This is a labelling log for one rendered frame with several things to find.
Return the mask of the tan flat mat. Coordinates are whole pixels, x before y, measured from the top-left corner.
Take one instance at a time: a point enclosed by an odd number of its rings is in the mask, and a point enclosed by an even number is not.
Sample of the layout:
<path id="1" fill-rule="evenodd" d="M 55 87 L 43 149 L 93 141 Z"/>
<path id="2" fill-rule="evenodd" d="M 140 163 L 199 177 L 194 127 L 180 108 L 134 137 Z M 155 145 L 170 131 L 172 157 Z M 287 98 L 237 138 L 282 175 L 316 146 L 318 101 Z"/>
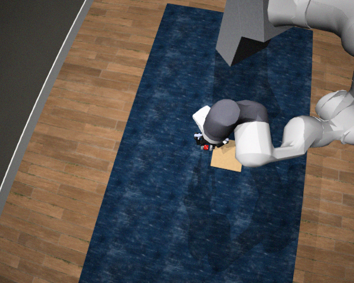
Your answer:
<path id="1" fill-rule="evenodd" d="M 219 148 L 215 146 L 212 152 L 211 166 L 241 172 L 241 166 L 235 158 L 235 141 L 229 140 Z"/>

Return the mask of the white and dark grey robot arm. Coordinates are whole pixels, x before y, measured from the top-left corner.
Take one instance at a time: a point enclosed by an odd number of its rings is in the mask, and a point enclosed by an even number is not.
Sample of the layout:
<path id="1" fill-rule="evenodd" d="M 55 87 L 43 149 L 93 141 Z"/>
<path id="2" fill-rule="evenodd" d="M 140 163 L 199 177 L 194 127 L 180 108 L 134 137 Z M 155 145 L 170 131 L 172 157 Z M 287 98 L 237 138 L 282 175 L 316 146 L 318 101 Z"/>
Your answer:
<path id="1" fill-rule="evenodd" d="M 274 27 L 335 33 L 344 50 L 354 57 L 354 0 L 269 0 L 268 20 Z M 209 143 L 225 144 L 234 132 L 235 158 L 246 167 L 303 156 L 309 147 L 327 146 L 334 140 L 354 145 L 354 72 L 350 90 L 326 94 L 315 111 L 320 118 L 292 118 L 284 127 L 281 146 L 276 148 L 271 142 L 267 109 L 256 101 L 223 99 L 192 117 Z"/>

